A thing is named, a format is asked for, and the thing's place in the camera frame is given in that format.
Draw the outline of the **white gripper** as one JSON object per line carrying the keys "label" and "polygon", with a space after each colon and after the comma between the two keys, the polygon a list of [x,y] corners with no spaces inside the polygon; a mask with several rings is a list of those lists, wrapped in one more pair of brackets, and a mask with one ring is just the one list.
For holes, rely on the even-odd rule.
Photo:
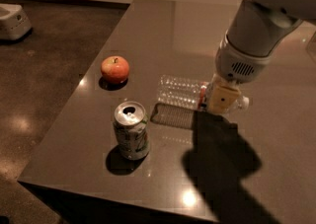
{"label": "white gripper", "polygon": [[217,74],[207,87],[206,110],[213,114],[227,112],[241,96],[236,82],[254,81],[270,61],[270,56],[258,57],[238,50],[225,35],[215,56]]}

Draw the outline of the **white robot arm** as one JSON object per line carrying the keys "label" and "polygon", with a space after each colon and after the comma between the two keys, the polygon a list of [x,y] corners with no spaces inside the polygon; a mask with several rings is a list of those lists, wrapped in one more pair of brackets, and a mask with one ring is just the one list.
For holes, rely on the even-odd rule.
{"label": "white robot arm", "polygon": [[242,0],[216,52],[206,110],[221,114],[247,107],[239,86],[256,79],[284,37],[302,22],[315,21],[316,0]]}

